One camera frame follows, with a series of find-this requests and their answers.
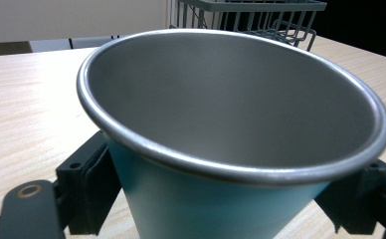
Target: table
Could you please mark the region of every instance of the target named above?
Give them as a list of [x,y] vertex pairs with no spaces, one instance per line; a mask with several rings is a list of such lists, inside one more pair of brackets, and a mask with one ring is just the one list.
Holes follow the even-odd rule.
[[[4,195],[24,182],[55,180],[55,168],[98,128],[83,111],[76,93],[76,74],[94,49],[0,56],[0,209]],[[366,82],[386,105],[386,57],[317,37],[311,50]],[[386,161],[386,150],[380,157]],[[382,238],[351,236],[311,202],[276,237]],[[94,238],[94,236],[69,236]],[[138,238],[121,191],[99,238]]]

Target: cup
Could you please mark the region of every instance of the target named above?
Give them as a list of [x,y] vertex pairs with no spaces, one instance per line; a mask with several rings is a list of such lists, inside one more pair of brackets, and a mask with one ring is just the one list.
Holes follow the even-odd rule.
[[272,238],[386,147],[362,81],[240,33],[131,35],[89,55],[77,86],[142,239]]

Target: round hole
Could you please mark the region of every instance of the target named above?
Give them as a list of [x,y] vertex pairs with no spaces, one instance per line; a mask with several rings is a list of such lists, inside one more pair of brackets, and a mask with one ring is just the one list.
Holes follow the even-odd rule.
[[81,164],[79,162],[75,162],[75,163],[72,163],[70,165],[70,168],[71,169],[76,169],[76,168],[79,168],[81,166]]
[[28,198],[38,194],[41,191],[41,189],[42,189],[42,186],[39,184],[28,185],[20,189],[17,192],[17,196],[20,198]]

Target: tabletop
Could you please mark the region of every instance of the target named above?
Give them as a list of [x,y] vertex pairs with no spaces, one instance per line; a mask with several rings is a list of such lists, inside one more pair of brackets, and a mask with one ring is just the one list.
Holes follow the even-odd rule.
[[[98,131],[76,92],[79,66],[94,50],[0,56],[0,210],[12,188],[31,180],[54,181],[55,168]],[[311,51],[363,80],[386,105],[386,57],[321,37]],[[386,150],[380,158],[386,162]],[[310,202],[276,238],[380,239],[383,231],[378,225],[370,236],[343,229],[335,234],[323,211]],[[139,238],[122,191],[98,237]]]

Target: dish rack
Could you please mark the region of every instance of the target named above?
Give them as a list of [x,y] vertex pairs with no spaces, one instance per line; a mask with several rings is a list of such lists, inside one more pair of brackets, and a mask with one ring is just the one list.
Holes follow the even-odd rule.
[[326,3],[312,0],[171,0],[170,28],[204,28],[260,36],[295,47],[316,32],[316,12]]

